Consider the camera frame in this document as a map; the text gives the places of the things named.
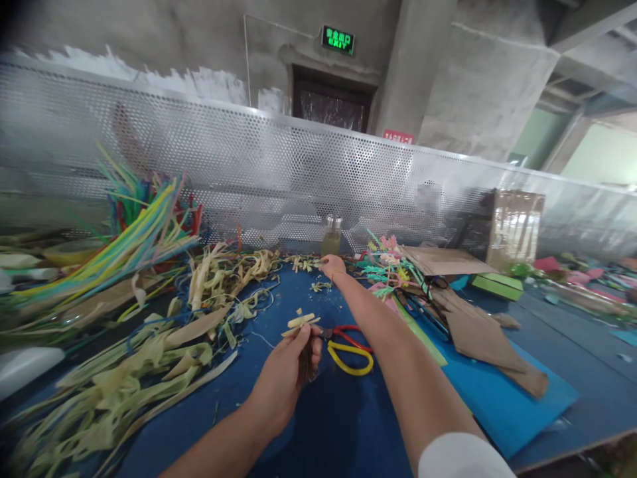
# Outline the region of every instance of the metal fence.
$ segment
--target metal fence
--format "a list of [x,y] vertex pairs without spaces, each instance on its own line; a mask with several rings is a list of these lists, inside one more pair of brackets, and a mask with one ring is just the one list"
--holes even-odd
[[[14,56],[0,61],[3,227],[99,225],[98,141],[140,175],[186,171],[212,240],[240,221],[244,244],[317,250],[336,213],[344,249],[360,251],[367,228],[447,246],[499,188],[546,196],[541,254],[636,248],[636,195]],[[463,246],[484,251],[485,230]]]

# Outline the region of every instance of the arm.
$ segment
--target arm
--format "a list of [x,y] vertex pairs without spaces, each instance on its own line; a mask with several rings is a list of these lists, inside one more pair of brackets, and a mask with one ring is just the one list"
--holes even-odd
[[326,256],[323,262],[322,271],[339,288],[374,349],[414,474],[423,450],[437,437],[465,432],[484,439],[460,396],[402,318],[349,276],[339,257]]
[[265,447],[289,423],[301,393],[299,355],[312,341],[312,366],[320,362],[320,330],[305,325],[296,337],[286,337],[263,365],[252,393],[239,410],[212,428],[161,476],[243,477]]

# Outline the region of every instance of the person's left hand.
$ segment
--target person's left hand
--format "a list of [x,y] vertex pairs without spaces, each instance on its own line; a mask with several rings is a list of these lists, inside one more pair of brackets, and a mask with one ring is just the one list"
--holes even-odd
[[271,439],[285,429],[294,414],[303,388],[299,377],[299,356],[308,340],[312,341],[312,367],[319,367],[322,341],[318,327],[303,325],[296,337],[285,337],[270,353],[245,406],[267,424]]

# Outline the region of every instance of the wall beam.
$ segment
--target wall beam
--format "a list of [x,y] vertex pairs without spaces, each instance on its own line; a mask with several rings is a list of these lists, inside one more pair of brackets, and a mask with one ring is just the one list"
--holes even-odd
[[584,116],[583,113],[584,107],[582,106],[573,115],[561,138],[555,144],[553,151],[542,166],[542,171],[558,175],[564,170],[593,124],[593,120]]
[[564,14],[549,46],[564,53],[599,35],[637,19],[634,0],[587,0]]

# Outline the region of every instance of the red scissors handle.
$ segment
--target red scissors handle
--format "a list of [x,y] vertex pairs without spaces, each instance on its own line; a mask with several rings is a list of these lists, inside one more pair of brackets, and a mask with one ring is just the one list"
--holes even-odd
[[332,334],[342,337],[343,339],[347,340],[350,344],[354,345],[354,347],[357,347],[369,353],[374,352],[371,347],[365,347],[363,344],[356,342],[352,337],[350,337],[349,335],[345,333],[346,331],[350,331],[350,330],[360,332],[360,328],[357,327],[356,325],[339,325],[338,327],[335,327],[332,330]]

